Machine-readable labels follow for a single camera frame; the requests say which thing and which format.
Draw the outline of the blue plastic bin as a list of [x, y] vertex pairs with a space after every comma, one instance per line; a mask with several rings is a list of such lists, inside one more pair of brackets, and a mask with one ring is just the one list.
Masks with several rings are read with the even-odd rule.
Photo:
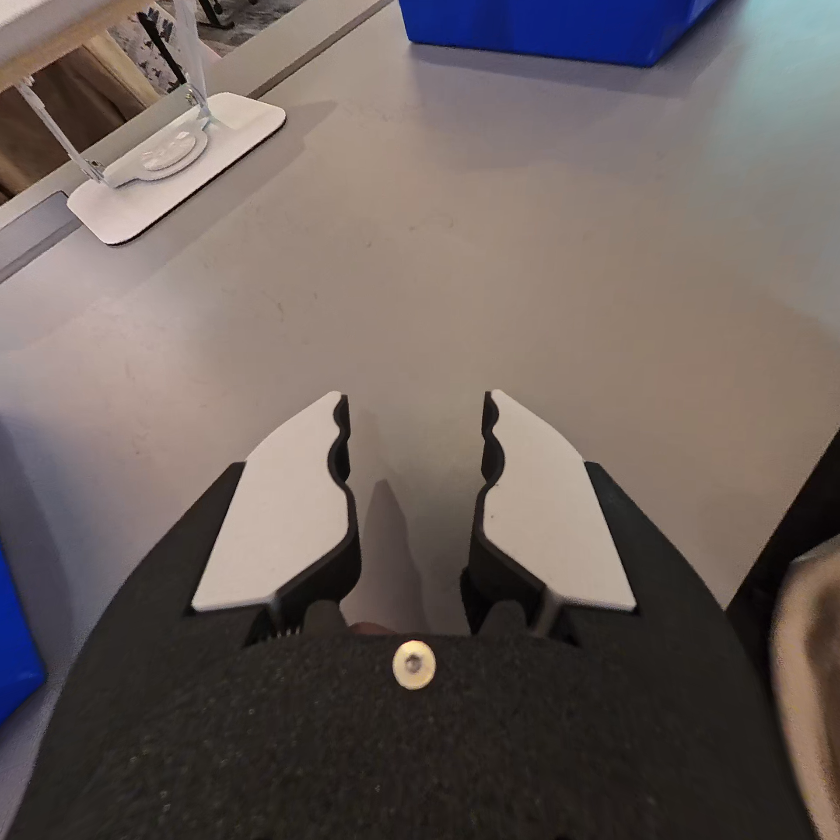
[[428, 46], [648, 68], [714, 1], [401, 1]]
[[14, 578], [1, 555], [1, 722], [46, 681], [39, 655]]

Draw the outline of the cardboard box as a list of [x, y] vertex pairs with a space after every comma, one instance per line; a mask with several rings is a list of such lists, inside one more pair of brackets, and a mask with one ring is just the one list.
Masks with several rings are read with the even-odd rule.
[[[160, 97], [110, 33], [96, 35], [36, 73], [34, 92], [79, 151], [92, 147]], [[3, 91], [1, 203], [68, 160], [18, 91]]]

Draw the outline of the black trousers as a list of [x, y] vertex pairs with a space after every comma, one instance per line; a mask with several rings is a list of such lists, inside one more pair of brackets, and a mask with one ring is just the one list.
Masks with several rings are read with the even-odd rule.
[[763, 678], [774, 604], [791, 563], [839, 533], [839, 434], [835, 434], [736, 590], [726, 614]]

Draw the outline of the wooden document stand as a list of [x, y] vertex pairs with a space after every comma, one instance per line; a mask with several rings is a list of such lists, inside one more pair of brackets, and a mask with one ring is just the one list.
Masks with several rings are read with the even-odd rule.
[[143, 2], [2, 2], [2, 90], [15, 88], [85, 181], [66, 205], [103, 244], [137, 238], [280, 130], [283, 108], [233, 92], [209, 94], [195, 2], [175, 1], [183, 90], [192, 104], [108, 166], [88, 161], [34, 90], [34, 74]]

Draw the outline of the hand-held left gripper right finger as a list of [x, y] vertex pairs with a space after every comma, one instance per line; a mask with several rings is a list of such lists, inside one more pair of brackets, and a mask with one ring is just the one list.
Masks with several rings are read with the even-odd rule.
[[627, 578], [587, 463], [547, 421], [500, 389], [481, 416], [484, 480], [460, 577], [477, 635], [498, 604], [513, 602], [527, 630], [547, 635], [565, 608], [633, 615]]

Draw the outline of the laminated picture sheet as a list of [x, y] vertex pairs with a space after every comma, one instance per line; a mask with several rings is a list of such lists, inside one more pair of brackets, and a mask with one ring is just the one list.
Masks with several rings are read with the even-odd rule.
[[140, 14], [151, 23], [156, 39], [147, 32], [139, 14], [131, 14], [108, 29], [122, 52], [129, 57], [159, 95], [180, 87], [171, 63], [182, 69], [182, 50], [175, 31], [174, 8], [171, 3], [152, 3]]

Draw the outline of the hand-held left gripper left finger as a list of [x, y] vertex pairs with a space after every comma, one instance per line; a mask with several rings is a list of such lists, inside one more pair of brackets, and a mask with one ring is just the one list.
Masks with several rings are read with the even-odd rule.
[[329, 392], [252, 450], [192, 597], [196, 613], [266, 607], [291, 631], [314, 603], [352, 592], [362, 559], [350, 435], [349, 398]]

